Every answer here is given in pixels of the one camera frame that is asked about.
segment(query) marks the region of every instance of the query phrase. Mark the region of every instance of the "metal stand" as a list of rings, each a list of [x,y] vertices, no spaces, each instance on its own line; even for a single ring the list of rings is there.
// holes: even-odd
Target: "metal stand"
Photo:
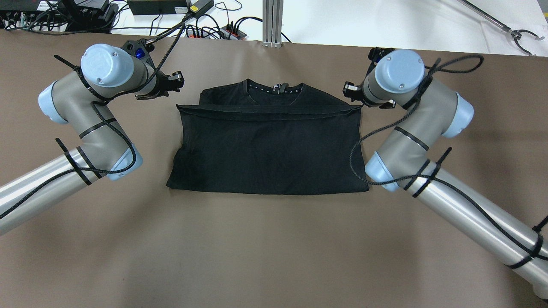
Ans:
[[[262,45],[282,46],[283,0],[263,0],[262,2]]]

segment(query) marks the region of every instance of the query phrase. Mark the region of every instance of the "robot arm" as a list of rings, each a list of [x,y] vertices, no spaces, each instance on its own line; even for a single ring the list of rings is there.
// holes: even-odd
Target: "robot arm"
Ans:
[[[105,174],[115,181],[141,166],[139,152],[106,103],[135,89],[137,99],[179,91],[184,84],[181,73],[155,74],[151,49],[144,39],[128,41],[123,48],[93,45],[82,56],[81,70],[76,67],[40,93],[41,110],[56,123],[70,124],[82,145],[64,149],[64,155],[0,187],[0,235]]]
[[[384,56],[360,87],[345,85],[345,95],[359,90],[369,106],[388,100],[405,106],[417,92],[424,76],[420,56],[410,50],[396,50]],[[466,186],[426,158],[426,152],[440,136],[452,138],[470,123],[473,107],[458,93],[433,79],[420,105],[391,132],[366,165],[366,173],[389,191],[400,187],[421,200],[503,264],[529,281],[535,294],[548,299],[548,248],[542,236],[491,201]]]

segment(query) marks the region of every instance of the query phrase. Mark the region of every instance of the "black shirt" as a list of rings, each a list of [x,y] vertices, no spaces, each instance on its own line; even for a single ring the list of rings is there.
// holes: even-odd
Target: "black shirt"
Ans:
[[[282,195],[367,191],[349,167],[361,106],[306,84],[277,94],[249,79],[177,105],[183,124],[167,186]],[[361,153],[352,159],[364,170]]]

